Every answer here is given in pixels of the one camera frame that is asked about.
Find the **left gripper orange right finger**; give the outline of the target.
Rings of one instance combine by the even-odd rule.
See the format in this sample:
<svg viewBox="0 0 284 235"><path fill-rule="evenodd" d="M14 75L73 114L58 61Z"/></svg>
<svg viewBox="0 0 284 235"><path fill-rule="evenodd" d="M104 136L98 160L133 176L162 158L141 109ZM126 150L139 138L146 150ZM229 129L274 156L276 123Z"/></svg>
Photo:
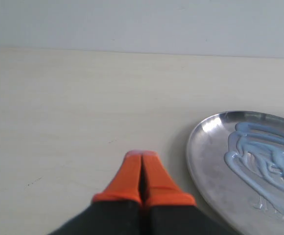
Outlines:
<svg viewBox="0 0 284 235"><path fill-rule="evenodd" d="M197 208L195 198L172 180L155 152L142 153L146 199L153 235L229 235Z"/></svg>

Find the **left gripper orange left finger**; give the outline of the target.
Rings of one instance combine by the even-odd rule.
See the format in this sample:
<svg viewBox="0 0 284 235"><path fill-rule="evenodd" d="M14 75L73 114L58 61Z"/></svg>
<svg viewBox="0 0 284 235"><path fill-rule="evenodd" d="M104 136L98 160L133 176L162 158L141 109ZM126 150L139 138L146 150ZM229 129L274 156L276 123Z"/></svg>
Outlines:
<svg viewBox="0 0 284 235"><path fill-rule="evenodd" d="M126 153L122 165L107 188L93 196L83 212L52 235L138 235L140 234L139 192L142 154Z"/></svg>

